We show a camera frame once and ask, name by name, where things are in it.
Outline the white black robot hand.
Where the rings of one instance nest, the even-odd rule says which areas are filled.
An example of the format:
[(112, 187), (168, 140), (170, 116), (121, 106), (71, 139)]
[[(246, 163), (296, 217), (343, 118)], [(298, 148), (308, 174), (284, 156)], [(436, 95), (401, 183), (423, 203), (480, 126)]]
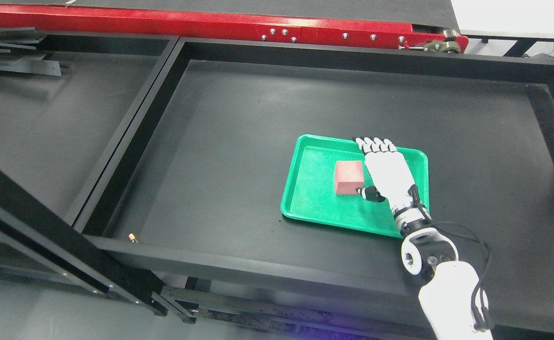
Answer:
[(388, 138), (357, 137), (354, 140), (365, 156), (364, 164), (373, 185), (355, 191), (370, 202), (388, 201), (393, 214), (416, 206), (411, 195), (415, 180), (402, 153)]

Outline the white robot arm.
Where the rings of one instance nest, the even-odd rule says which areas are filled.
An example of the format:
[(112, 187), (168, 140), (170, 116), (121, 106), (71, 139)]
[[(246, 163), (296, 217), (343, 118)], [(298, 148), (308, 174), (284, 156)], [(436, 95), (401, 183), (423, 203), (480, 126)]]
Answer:
[(488, 298), (475, 267), (460, 260), (452, 233), (429, 219), (424, 207), (394, 214), (403, 236), (401, 259), (411, 275), (422, 276), (419, 302), (439, 340), (491, 340)]

